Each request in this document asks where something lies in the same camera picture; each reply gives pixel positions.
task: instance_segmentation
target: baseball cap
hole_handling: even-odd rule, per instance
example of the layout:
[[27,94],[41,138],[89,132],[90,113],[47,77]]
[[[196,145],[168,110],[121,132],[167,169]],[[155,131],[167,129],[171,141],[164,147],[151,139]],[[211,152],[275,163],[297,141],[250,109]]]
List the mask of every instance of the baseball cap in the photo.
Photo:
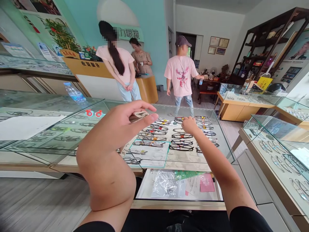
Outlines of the baseball cap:
[[183,35],[179,35],[176,38],[176,47],[180,47],[182,45],[187,45],[188,47],[192,47],[192,45],[187,41],[187,39]]

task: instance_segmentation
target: jeans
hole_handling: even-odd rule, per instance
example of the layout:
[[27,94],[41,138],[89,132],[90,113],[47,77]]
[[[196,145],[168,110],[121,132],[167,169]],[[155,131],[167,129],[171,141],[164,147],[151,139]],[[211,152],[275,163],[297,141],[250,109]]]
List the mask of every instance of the jeans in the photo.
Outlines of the jeans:
[[[191,108],[190,111],[191,111],[191,117],[194,117],[194,112],[193,112],[193,102],[192,102],[192,97],[191,95],[188,95],[188,96],[183,96],[187,102],[187,104],[189,105],[189,107]],[[181,103],[181,99],[183,97],[177,97],[175,96],[175,106],[180,106],[180,103]],[[176,107],[176,110],[174,112],[175,116],[178,115],[178,111],[179,111],[179,107]]]
[[126,89],[124,87],[122,87],[122,85],[117,82],[117,85],[118,85],[118,88],[120,90],[120,93],[121,93],[121,96],[122,96],[122,99],[125,101],[125,102],[131,102],[132,101],[132,97],[131,97],[131,94],[133,96],[133,99],[134,100],[141,100],[141,94],[139,92],[139,87],[138,87],[138,84],[136,81],[134,81],[133,83],[133,88],[132,88],[132,91],[126,91]]

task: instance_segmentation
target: tiled floor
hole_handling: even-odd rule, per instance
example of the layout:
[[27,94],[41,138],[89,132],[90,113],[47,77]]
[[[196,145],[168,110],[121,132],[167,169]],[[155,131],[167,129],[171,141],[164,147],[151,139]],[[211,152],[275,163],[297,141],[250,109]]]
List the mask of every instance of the tiled floor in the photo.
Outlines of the tiled floor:
[[[214,101],[209,96],[203,97],[201,105],[197,98],[198,93],[194,91],[194,107],[213,109]],[[173,105],[173,92],[172,96],[159,92],[158,104]],[[242,123],[220,123],[230,145],[233,145]],[[242,143],[235,155],[245,148]],[[0,227],[6,228],[4,231],[73,231],[89,211],[89,189],[85,181],[73,177],[65,180],[0,179]]]

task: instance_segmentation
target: woman in beige dress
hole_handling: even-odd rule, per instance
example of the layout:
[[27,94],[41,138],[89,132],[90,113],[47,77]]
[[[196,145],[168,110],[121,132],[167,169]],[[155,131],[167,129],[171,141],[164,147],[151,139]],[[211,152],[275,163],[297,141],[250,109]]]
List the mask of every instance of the woman in beige dress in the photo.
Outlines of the woman in beige dress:
[[137,72],[139,74],[148,73],[149,75],[152,75],[152,70],[150,67],[152,65],[152,61],[149,53],[142,50],[141,44],[136,38],[131,38],[129,42],[134,49],[134,52],[132,52],[131,55],[135,60],[134,66]]

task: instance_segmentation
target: hand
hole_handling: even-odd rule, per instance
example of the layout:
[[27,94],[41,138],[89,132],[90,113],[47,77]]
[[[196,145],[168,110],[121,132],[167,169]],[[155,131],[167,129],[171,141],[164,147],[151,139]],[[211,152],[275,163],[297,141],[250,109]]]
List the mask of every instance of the hand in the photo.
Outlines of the hand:
[[196,134],[196,132],[200,130],[195,122],[195,118],[192,118],[191,116],[183,118],[183,123],[181,124],[181,127],[186,133],[192,135]]
[[133,89],[133,83],[131,83],[131,84],[129,84],[127,87],[126,87],[126,90],[127,91],[132,91],[132,89]]
[[156,108],[142,100],[133,101],[112,108],[86,135],[81,143],[84,147],[100,144],[104,153],[112,152],[125,146],[134,136],[145,127],[158,119],[157,114],[151,114],[138,122],[131,123],[129,117],[134,112],[149,109],[153,112]]

